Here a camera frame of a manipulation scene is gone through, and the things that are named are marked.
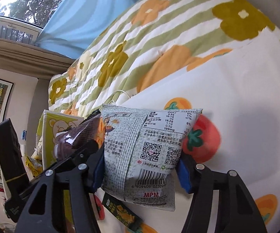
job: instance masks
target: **blue curtain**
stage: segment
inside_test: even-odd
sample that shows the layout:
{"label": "blue curtain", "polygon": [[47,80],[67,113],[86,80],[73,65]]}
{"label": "blue curtain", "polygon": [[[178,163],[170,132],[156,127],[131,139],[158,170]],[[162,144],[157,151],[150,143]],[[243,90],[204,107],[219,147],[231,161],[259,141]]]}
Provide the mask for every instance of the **blue curtain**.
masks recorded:
{"label": "blue curtain", "polygon": [[35,45],[77,59],[125,9],[138,0],[63,0]]}

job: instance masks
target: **railing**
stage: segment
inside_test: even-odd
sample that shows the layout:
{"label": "railing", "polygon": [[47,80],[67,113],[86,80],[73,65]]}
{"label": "railing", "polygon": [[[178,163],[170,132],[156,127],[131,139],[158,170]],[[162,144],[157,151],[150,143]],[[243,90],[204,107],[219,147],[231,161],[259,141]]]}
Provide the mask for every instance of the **railing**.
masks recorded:
{"label": "railing", "polygon": [[24,21],[0,16],[0,38],[34,45],[43,29]]}

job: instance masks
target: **silver screw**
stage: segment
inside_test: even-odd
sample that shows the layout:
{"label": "silver screw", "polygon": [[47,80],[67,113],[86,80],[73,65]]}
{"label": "silver screw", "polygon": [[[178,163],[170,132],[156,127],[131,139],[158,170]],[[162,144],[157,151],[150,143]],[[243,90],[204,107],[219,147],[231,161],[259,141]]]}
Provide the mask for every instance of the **silver screw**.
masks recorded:
{"label": "silver screw", "polygon": [[53,170],[49,169],[45,172],[46,176],[51,176],[53,174]]}
{"label": "silver screw", "polygon": [[78,169],[80,169],[80,170],[84,170],[84,169],[86,169],[87,168],[87,165],[86,164],[80,164],[80,165],[78,165]]}
{"label": "silver screw", "polygon": [[237,172],[235,172],[234,170],[229,171],[229,175],[235,177],[237,175]]}
{"label": "silver screw", "polygon": [[196,165],[196,168],[197,168],[198,170],[204,170],[204,169],[205,169],[205,166],[204,166],[203,164],[197,164],[197,165]]}

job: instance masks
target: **striped quilt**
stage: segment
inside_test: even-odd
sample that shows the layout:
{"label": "striped quilt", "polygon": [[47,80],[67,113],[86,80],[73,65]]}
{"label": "striped quilt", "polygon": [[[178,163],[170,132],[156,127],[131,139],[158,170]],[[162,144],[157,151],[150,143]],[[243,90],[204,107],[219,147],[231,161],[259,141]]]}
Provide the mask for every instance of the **striped quilt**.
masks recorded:
{"label": "striped quilt", "polygon": [[49,110],[87,117],[103,103],[123,103],[180,69],[247,45],[265,27],[280,39],[246,0],[141,0],[51,79]]}

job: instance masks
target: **green package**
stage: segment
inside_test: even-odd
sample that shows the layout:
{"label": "green package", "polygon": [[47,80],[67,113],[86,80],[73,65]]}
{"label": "green package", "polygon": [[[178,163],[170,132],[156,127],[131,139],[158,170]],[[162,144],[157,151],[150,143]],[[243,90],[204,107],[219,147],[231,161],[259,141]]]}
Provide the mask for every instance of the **green package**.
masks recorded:
{"label": "green package", "polygon": [[102,205],[111,212],[120,222],[132,231],[137,231],[143,220],[132,212],[124,203],[105,193]]}

